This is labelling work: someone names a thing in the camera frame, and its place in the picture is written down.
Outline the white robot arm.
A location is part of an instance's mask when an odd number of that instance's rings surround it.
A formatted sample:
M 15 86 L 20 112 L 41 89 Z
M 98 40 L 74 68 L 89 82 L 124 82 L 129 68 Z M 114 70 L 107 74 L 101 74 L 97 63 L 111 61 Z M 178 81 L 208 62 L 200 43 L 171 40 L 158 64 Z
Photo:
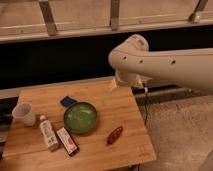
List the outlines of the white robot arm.
M 134 34 L 108 56 L 114 85 L 145 88 L 152 79 L 213 94 L 213 48 L 150 51 L 147 40 Z

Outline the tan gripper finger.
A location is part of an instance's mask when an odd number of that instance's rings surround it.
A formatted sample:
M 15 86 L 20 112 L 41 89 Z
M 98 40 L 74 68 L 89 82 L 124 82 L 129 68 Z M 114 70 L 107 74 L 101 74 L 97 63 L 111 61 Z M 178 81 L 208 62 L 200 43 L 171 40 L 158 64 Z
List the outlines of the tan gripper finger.
M 109 85 L 109 88 L 111 91 L 115 90 L 118 88 L 118 85 L 117 85 L 117 81 L 115 78 L 113 78 L 110 82 L 110 85 Z

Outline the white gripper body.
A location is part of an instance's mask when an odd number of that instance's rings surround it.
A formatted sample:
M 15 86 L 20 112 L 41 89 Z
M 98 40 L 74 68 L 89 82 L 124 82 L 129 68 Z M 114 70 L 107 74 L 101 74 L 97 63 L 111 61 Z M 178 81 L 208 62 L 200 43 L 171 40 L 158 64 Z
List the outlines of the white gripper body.
M 143 88 L 145 84 L 150 80 L 150 77 L 130 72 L 117 71 L 115 73 L 115 80 L 119 86 Z

